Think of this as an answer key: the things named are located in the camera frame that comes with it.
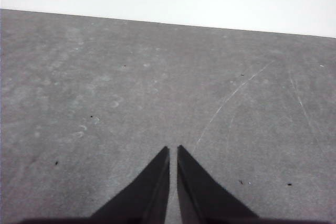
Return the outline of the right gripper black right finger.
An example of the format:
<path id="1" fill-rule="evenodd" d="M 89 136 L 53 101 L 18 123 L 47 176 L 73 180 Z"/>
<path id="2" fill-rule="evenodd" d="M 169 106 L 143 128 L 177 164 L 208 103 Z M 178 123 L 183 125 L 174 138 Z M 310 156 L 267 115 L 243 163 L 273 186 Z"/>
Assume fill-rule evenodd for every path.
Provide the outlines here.
<path id="1" fill-rule="evenodd" d="M 177 191 L 183 219 L 258 219 L 199 164 L 190 152 L 177 148 Z"/>

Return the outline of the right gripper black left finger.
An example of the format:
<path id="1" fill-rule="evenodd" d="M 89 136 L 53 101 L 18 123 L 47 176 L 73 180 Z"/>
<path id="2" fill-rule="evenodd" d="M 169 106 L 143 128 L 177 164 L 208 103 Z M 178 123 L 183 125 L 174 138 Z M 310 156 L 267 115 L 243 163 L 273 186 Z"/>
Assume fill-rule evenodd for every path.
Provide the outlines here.
<path id="1" fill-rule="evenodd" d="M 170 151 L 163 147 L 127 187 L 92 219 L 164 219 L 170 191 Z"/>

